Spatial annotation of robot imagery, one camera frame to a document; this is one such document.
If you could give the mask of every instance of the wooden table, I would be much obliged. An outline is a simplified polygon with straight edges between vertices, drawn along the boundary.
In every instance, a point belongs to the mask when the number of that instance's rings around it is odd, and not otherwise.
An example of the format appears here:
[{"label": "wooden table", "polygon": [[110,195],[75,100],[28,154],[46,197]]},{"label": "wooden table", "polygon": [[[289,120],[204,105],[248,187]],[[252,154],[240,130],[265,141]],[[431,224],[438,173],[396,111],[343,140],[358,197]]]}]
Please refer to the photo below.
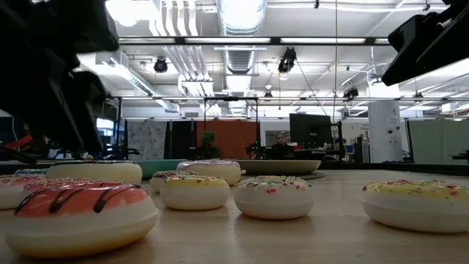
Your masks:
[{"label": "wooden table", "polygon": [[[114,252],[74,261],[30,260],[0,241],[0,263],[469,263],[469,234],[436,235],[386,227],[369,219],[361,188],[378,179],[439,179],[469,185],[469,177],[390,171],[323,171],[312,180],[315,204],[303,218],[264,221],[244,216],[230,199],[202,212],[164,208],[145,239]],[[0,212],[0,227],[11,218]]]}]

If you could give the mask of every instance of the ceiling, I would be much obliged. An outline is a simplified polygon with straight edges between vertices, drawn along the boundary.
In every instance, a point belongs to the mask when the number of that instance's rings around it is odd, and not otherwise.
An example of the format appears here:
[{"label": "ceiling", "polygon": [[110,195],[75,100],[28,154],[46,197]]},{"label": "ceiling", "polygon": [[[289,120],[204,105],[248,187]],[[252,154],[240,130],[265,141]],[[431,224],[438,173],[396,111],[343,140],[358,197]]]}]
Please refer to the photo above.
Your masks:
[{"label": "ceiling", "polygon": [[[134,4],[145,5],[149,1],[133,1]],[[290,1],[290,0],[268,0],[267,13],[262,30],[262,36],[282,36],[282,37],[387,37],[395,28],[404,23],[407,19],[417,14],[425,14],[422,10],[406,12],[364,12],[362,9],[390,9],[398,7],[408,9],[411,7],[424,8],[424,0],[341,0],[338,7],[342,9],[337,12],[334,9],[334,1],[320,1],[318,10],[304,4],[311,4],[314,1]],[[440,12],[445,7],[442,1],[431,0],[429,3],[431,10]],[[201,0],[196,2],[196,24],[200,35],[219,35],[218,17],[216,11],[216,1]],[[116,22],[117,32],[120,37],[127,36],[152,36],[149,30],[148,12],[137,12],[142,14],[137,17],[139,22],[135,26],[123,26]],[[174,27],[177,24],[176,8],[174,8]],[[222,53],[214,51],[214,46],[203,45],[202,51],[207,64],[210,77],[213,79],[213,90],[215,92],[226,91],[224,81],[224,64]],[[266,46],[266,51],[258,51],[254,76],[251,80],[250,92],[246,95],[263,96],[266,91],[265,86],[271,85],[273,96],[298,97],[309,96],[313,93],[318,97],[333,96],[333,88],[338,87],[337,93],[341,97],[344,89],[357,87],[360,96],[367,95],[368,82],[366,73],[359,73],[360,70],[371,70],[371,65],[383,66],[390,63],[396,56],[396,52],[390,46],[298,46],[295,47],[298,62],[285,81],[279,80],[276,68],[279,57],[284,53],[286,46]],[[153,65],[158,56],[166,56],[162,46],[158,45],[122,45],[121,50],[128,55],[130,67],[135,70],[146,82],[153,85],[159,95],[181,96],[177,88],[179,73],[176,71],[171,61],[166,73],[156,73]],[[439,84],[451,78],[467,73],[469,70],[450,70],[442,73],[435,73],[417,81],[400,84],[401,95],[412,95],[416,90],[424,87]],[[100,73],[101,79],[106,89],[115,96],[141,96],[128,81],[113,73]],[[354,76],[350,85],[340,87],[340,85]],[[431,96],[445,96],[458,91],[469,91],[469,86],[465,82],[457,86],[449,86]],[[141,102],[142,106],[147,106],[148,102]]]}]

